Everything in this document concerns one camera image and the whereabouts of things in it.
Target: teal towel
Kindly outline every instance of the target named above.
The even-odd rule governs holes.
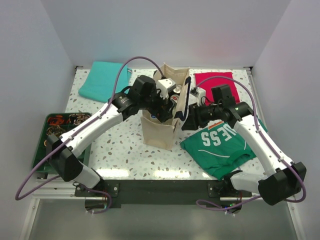
[[[122,63],[95,61],[84,84],[79,89],[79,95],[98,102],[106,103],[111,97],[117,73]],[[128,86],[132,70],[125,66],[120,74],[116,93]]]

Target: brown paper bag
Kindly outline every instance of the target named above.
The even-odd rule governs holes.
[[[174,69],[166,64],[161,67],[165,77],[175,81],[176,85],[181,85],[181,93],[175,108],[175,111],[185,111],[186,96],[188,87],[185,80],[189,77],[189,68]],[[153,79],[157,82],[161,79],[159,71],[155,73]],[[141,117],[141,126],[143,133],[143,143],[158,147],[161,149],[171,150],[176,138],[177,132],[180,130],[181,120],[179,118],[171,118],[164,123],[160,123],[157,119],[151,118],[151,114],[143,110]]]

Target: green cloth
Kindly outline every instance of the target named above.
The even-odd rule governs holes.
[[[181,147],[203,170],[218,180],[256,157],[246,141],[226,122],[216,123],[197,132],[181,142]]]

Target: red cloth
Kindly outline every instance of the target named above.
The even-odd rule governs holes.
[[[203,80],[213,77],[213,76],[224,76],[224,77],[228,77],[228,78],[233,78],[232,77],[232,72],[204,72],[204,73],[195,73],[195,83],[198,84],[200,82],[202,82]],[[205,83],[201,84],[199,87],[205,90],[205,96],[210,100],[210,101],[214,101],[214,98],[212,96],[212,92],[211,92],[211,88],[219,86],[219,85],[223,85],[223,84],[228,84],[230,86],[231,89],[231,93],[235,98],[235,101],[237,103],[240,102],[239,99],[239,95],[236,89],[236,85],[233,81],[230,81],[228,79],[224,79],[224,78],[214,78],[211,80],[206,81]]]

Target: folded cloth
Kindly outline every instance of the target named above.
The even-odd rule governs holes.
[[[84,84],[79,89],[80,96],[106,103],[111,97],[116,76],[123,64],[115,62],[95,61]],[[120,74],[116,93],[128,86],[132,70],[125,66]]]
[[[213,77],[213,76],[224,76],[224,77],[228,77],[228,78],[232,79],[232,72],[204,72],[204,73],[195,73],[194,76],[195,76],[195,83],[199,84],[203,80],[205,80],[209,77]],[[228,84],[230,86],[232,96],[234,96],[234,98],[235,98],[235,102],[239,103],[240,99],[239,99],[236,85],[233,81],[230,81],[228,79],[214,78],[214,79],[208,80],[208,81],[204,82],[203,84],[201,84],[200,88],[205,90],[205,96],[210,101],[213,102],[214,96],[212,96],[211,88],[219,86],[219,85],[223,85],[223,84]]]
[[[223,121],[188,137],[180,145],[204,171],[218,180],[256,157],[246,141]]]

